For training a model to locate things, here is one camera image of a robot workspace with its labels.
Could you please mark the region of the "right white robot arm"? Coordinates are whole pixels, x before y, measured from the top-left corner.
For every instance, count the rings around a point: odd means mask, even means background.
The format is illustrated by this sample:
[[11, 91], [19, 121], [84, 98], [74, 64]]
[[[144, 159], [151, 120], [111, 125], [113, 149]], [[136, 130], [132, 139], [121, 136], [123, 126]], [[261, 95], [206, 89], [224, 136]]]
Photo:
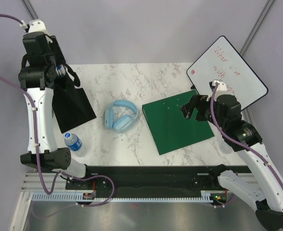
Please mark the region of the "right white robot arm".
[[215, 190], [222, 187], [239, 197], [253, 209], [266, 230], [283, 230], [283, 179], [255, 127], [242, 119], [241, 104], [235, 96], [223, 94], [213, 100], [194, 94], [180, 110], [185, 119], [197, 110], [197, 121], [215, 125], [224, 142], [246, 163], [260, 188], [251, 186], [223, 164], [210, 170], [209, 186]]

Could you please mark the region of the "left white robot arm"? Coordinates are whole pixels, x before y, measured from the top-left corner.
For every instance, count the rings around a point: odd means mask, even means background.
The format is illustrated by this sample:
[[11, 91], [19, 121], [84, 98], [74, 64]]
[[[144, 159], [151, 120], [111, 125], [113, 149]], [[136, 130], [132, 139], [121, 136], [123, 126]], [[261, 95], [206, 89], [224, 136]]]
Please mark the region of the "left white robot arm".
[[93, 177], [86, 166], [74, 160], [69, 148], [57, 146], [52, 118], [65, 133], [96, 115], [80, 86], [80, 80], [65, 58], [55, 36], [31, 32], [23, 36], [26, 54], [18, 75], [28, 110], [29, 143], [20, 156], [23, 165], [44, 171], [62, 171], [77, 177], [82, 189], [89, 189]]

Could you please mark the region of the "energy drink can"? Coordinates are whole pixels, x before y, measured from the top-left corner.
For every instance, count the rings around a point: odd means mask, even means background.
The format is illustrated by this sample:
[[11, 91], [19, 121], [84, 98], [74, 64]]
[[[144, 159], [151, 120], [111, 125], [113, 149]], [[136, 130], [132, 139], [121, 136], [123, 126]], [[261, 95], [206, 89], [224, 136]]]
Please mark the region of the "energy drink can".
[[64, 77], [66, 75], [66, 69], [65, 69], [64, 65], [62, 65], [62, 64], [58, 65], [56, 67], [56, 72], [58, 74], [58, 78]]

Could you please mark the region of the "black canvas bag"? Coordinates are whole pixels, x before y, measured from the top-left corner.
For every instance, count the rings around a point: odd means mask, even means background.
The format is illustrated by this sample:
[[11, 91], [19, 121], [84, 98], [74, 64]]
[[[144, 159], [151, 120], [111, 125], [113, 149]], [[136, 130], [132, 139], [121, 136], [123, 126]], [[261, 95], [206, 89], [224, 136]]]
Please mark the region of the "black canvas bag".
[[77, 73], [68, 64], [64, 67], [66, 75], [54, 81], [52, 100], [52, 109], [62, 133], [96, 118], [84, 89], [80, 87]]

